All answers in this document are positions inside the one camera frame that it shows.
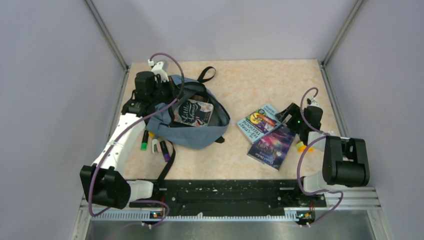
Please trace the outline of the blue grey backpack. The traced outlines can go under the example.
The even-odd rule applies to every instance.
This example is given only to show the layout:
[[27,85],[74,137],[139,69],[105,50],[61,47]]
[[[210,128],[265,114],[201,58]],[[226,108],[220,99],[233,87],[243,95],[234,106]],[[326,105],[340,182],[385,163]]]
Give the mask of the blue grey backpack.
[[[168,109],[165,109],[164,103],[156,105],[155,109],[162,112],[152,116],[145,129],[172,144],[191,149],[203,149],[212,143],[223,143],[225,141],[223,134],[228,129],[231,118],[226,109],[204,85],[212,79],[211,77],[205,78],[207,71],[214,69],[212,66],[206,67],[197,80],[186,78],[181,99]],[[174,121],[174,110],[189,99],[210,103],[214,106],[211,120],[207,126],[194,127]]]

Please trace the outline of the light blue treehouse book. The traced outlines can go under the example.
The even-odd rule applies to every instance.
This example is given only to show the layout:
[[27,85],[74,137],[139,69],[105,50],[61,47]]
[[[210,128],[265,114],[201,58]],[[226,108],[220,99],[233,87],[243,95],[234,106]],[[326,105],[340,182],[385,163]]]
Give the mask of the light blue treehouse book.
[[267,103],[239,120],[237,126],[246,138],[254,144],[282,124],[276,117],[277,113],[277,109]]

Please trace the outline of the dark purple galaxy book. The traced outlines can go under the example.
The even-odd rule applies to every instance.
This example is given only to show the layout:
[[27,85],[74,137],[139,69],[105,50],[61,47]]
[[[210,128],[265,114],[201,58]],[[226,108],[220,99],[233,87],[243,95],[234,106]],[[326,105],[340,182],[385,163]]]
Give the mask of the dark purple galaxy book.
[[293,130],[285,125],[281,125],[255,142],[247,152],[247,155],[279,171],[295,136],[296,133]]

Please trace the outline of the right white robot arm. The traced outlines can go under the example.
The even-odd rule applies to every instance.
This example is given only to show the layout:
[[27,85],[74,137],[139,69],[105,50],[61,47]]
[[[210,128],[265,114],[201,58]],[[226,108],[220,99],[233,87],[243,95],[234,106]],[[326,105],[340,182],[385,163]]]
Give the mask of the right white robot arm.
[[[335,193],[343,188],[365,187],[370,180],[366,142],[360,138],[335,136],[321,130],[323,110],[317,105],[301,108],[291,103],[275,116],[284,126],[294,131],[305,145],[297,166],[299,189],[293,200],[307,206],[314,195]],[[322,168],[310,176],[301,176],[303,158],[310,148],[323,152]]]

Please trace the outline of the floral Little Women book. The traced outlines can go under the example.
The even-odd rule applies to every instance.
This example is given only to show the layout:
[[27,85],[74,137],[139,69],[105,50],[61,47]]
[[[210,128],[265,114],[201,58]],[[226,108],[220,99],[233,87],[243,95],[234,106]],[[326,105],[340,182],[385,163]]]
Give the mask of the floral Little Women book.
[[209,124],[214,106],[211,103],[188,99],[173,112],[174,121],[192,127],[205,127]]

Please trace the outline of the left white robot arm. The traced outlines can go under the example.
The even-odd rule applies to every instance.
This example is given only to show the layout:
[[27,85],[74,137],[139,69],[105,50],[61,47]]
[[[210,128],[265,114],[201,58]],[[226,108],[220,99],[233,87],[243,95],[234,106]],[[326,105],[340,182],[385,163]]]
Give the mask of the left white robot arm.
[[163,112],[156,110],[156,101],[175,103],[175,87],[163,70],[141,71],[134,79],[135,89],[123,105],[116,129],[100,155],[91,165],[84,165],[79,173],[88,209],[96,216],[93,206],[123,209],[130,202],[142,200],[154,207],[160,202],[160,193],[148,180],[126,180],[122,176],[135,140],[145,131],[150,117]]

